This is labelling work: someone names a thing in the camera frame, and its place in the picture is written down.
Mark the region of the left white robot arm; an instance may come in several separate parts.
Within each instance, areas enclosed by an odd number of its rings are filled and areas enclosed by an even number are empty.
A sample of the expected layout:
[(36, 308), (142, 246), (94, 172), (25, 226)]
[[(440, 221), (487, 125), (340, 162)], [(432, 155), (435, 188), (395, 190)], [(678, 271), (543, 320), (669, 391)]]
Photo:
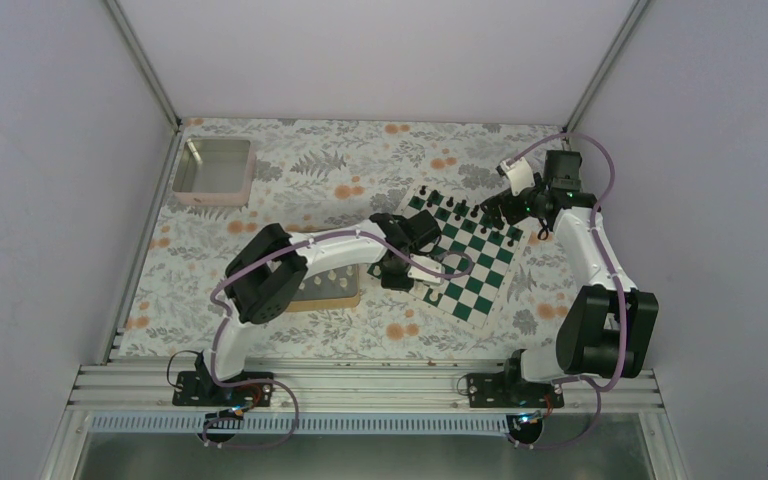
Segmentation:
[(249, 351), (249, 328), (282, 315), (302, 283), (343, 267), (369, 264), (379, 268), (385, 289), (408, 291), (418, 281), (446, 278), (440, 261), (426, 248), (441, 236), (433, 216), (376, 213), (342, 229), (290, 233), (274, 223), (264, 227), (231, 261), (224, 279), (211, 293), (225, 312), (205, 353), (207, 370), (199, 392), (215, 405), (230, 402)]

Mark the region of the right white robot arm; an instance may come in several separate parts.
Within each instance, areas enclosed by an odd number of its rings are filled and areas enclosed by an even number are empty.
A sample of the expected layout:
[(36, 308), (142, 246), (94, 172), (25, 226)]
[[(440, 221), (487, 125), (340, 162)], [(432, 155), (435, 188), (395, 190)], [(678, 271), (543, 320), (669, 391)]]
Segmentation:
[(501, 162), (506, 191), (481, 203), (497, 228), (527, 218), (538, 221), (563, 248), (578, 294), (549, 346), (526, 349), (519, 369), (501, 384), (504, 399), (525, 407), (540, 393), (540, 383), (580, 375), (607, 379), (604, 390), (643, 368), (659, 304), (640, 290), (621, 267), (607, 238), (596, 195), (582, 189), (577, 152), (549, 150), (544, 169), (534, 173), (524, 159)]

